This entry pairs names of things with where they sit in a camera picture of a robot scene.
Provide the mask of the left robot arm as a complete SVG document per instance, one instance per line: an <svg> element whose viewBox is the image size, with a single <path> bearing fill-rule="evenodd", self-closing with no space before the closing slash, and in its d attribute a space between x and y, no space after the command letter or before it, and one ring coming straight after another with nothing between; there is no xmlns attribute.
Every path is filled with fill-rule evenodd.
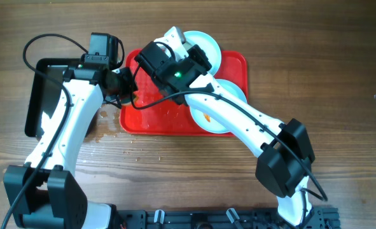
<svg viewBox="0 0 376 229"><path fill-rule="evenodd" d="M55 84L59 100L40 142L21 166L4 175L10 208L2 222L20 228L119 228L113 204L91 202L74 177L80 147L97 110L120 108L132 95L130 69L123 66L123 43L116 36L92 33L81 58L66 65L60 78L36 74Z"/></svg>

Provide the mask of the green and orange sponge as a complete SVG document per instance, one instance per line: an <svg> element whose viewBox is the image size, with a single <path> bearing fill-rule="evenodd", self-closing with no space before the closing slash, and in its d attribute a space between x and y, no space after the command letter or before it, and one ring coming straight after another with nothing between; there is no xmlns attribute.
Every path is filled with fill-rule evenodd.
<svg viewBox="0 0 376 229"><path fill-rule="evenodd" d="M138 92L132 92L131 94L127 94L121 97L120 103L122 106L131 106L136 105L139 99Z"/></svg>

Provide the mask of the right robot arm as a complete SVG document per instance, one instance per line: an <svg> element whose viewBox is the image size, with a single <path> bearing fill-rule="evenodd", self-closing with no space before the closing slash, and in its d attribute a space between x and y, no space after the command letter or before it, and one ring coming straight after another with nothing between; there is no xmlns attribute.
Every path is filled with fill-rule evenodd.
<svg viewBox="0 0 376 229"><path fill-rule="evenodd" d="M240 139L258 159L256 178L277 197L280 217L299 228L306 223L315 156L302 123L283 123L232 95L209 73L211 64L198 45L180 54L152 41L135 61L166 99L204 112Z"/></svg>

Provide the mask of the white plate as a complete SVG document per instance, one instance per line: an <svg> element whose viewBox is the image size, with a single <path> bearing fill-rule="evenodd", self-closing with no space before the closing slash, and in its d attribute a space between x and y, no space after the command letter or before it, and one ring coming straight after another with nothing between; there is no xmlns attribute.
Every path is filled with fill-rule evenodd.
<svg viewBox="0 0 376 229"><path fill-rule="evenodd" d="M220 68L222 59L221 49L216 40L201 31L186 31L184 35L190 45L198 45L205 52L211 64L209 73L215 75Z"/></svg>
<svg viewBox="0 0 376 229"><path fill-rule="evenodd" d="M224 89L239 98L243 102L247 103L247 97L245 93L231 81L224 79L216 80ZM190 107L191 117L194 122L202 129L213 134L226 134L229 133L228 129L218 123L215 119L212 119L208 114L200 112L197 109Z"/></svg>

